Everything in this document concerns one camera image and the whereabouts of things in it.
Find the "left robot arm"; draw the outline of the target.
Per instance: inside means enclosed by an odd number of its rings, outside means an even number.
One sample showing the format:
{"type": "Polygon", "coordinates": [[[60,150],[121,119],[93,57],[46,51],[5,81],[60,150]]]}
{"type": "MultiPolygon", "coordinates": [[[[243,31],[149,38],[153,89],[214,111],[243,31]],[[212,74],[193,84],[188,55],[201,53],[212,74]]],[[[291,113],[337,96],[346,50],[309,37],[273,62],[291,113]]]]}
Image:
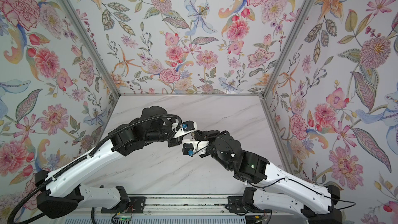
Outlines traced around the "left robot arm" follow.
{"type": "Polygon", "coordinates": [[[50,172],[52,180],[36,197],[38,209],[55,219],[78,208],[102,207],[120,212],[131,200],[122,186],[93,188],[83,182],[107,165],[154,142],[167,142],[169,147],[181,144],[185,135],[197,130],[193,121],[182,121],[159,106],[145,108],[140,118],[120,125],[79,159],[50,172]]]}

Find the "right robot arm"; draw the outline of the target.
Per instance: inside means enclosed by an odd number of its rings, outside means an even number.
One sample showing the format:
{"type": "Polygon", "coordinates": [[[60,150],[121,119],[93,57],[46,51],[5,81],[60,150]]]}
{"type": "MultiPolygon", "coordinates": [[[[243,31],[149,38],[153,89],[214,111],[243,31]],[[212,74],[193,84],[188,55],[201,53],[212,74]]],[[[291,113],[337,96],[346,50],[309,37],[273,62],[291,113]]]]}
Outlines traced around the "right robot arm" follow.
{"type": "Polygon", "coordinates": [[[195,131],[193,154],[215,159],[235,179],[247,183],[242,205],[248,211],[273,210],[300,217],[310,224],[341,224],[336,208],[340,192],[302,180],[269,160],[243,150],[241,143],[223,131],[195,131]]]}

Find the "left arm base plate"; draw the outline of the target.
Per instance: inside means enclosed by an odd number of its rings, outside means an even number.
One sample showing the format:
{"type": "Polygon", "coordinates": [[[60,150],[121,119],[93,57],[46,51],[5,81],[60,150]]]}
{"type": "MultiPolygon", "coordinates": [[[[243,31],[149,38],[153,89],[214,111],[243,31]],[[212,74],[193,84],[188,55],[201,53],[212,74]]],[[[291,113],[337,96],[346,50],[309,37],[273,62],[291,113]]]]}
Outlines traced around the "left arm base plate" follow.
{"type": "Polygon", "coordinates": [[[129,197],[129,201],[122,201],[111,209],[101,208],[101,214],[142,214],[146,199],[146,197],[129,197]]]}

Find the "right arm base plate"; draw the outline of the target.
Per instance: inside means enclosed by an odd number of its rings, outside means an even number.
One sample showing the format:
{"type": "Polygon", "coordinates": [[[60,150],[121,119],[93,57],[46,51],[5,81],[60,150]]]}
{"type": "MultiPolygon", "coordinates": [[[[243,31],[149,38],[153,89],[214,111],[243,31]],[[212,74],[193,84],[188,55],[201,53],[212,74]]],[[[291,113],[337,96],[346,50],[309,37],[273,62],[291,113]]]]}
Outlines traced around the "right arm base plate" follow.
{"type": "Polygon", "coordinates": [[[259,209],[252,203],[243,200],[243,196],[228,196],[226,209],[233,214],[256,213],[256,214],[269,214],[270,209],[259,209]]]}

